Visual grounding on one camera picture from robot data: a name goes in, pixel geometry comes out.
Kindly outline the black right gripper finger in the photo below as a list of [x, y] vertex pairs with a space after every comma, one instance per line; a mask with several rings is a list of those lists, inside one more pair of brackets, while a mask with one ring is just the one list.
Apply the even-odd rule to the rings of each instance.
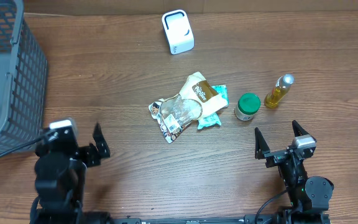
[[265, 159], [265, 155], [270, 153], [270, 148], [266, 143], [259, 128], [255, 128], [255, 158]]
[[295, 135], [295, 139], [312, 139], [315, 140], [315, 138], [309, 134], [309, 132], [307, 132], [305, 129], [302, 128], [302, 126], [296, 121], [293, 120], [291, 122], [292, 124], [292, 128], [293, 128], [293, 132]]

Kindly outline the green lid seasoning jar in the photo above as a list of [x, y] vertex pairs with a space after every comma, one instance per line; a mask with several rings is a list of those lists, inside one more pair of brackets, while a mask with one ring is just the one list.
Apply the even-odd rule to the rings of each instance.
[[237, 102], [234, 114], [241, 121], [250, 121], [258, 112], [260, 105], [260, 99], [256, 94], [245, 93]]

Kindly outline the yellow dish soap bottle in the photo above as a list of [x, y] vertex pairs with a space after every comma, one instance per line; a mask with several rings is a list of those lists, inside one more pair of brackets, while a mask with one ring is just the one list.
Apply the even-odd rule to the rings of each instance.
[[264, 99], [264, 105], [268, 108], [276, 108], [281, 99], [289, 92], [291, 86], [295, 82], [292, 74], [281, 76], [271, 92]]

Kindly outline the teal snack packet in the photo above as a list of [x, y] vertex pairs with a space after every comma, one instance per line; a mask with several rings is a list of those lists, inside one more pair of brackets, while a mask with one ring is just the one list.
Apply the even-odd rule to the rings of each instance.
[[221, 126], [222, 123], [221, 123], [221, 120], [219, 119], [218, 114], [213, 113], [207, 117], [199, 119], [197, 129], [201, 130], [203, 128], [208, 128], [208, 127], [216, 126], [216, 125]]

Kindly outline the brown and white snack bag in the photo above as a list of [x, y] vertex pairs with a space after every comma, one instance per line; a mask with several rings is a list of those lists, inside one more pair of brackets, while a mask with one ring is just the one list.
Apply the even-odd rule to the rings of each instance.
[[223, 95], [200, 72], [196, 72], [188, 76], [178, 94], [153, 102], [149, 111], [170, 144], [193, 121], [207, 118], [227, 105]]

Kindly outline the green white tissue pack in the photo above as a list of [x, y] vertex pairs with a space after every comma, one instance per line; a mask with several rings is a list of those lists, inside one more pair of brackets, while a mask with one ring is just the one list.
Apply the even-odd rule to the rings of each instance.
[[224, 106], [227, 108], [229, 106], [229, 99], [227, 94], [227, 86], [226, 85], [213, 85], [212, 88], [216, 90], [222, 97], [226, 100], [226, 105]]

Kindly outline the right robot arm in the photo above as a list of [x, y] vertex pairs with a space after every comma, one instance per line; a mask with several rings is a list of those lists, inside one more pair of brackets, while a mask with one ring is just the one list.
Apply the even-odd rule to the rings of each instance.
[[[277, 167], [285, 190], [266, 201], [254, 216], [254, 223], [330, 223], [329, 201], [334, 184], [321, 176], [309, 177], [303, 165], [311, 158], [317, 140], [297, 121], [292, 121], [294, 139], [286, 149], [272, 152], [259, 128], [255, 128], [255, 158], [265, 159], [267, 168]], [[282, 195], [287, 194], [291, 205], [282, 207], [273, 215], [261, 217], [263, 209]]]

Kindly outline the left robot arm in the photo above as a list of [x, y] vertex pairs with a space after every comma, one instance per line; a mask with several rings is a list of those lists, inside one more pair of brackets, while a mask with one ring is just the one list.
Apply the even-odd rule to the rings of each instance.
[[69, 119], [54, 122], [45, 130], [35, 153], [35, 189], [38, 196], [30, 209], [31, 223], [112, 223], [109, 212], [84, 212], [86, 171], [99, 166], [111, 153], [100, 124], [94, 143], [79, 146], [76, 128]]

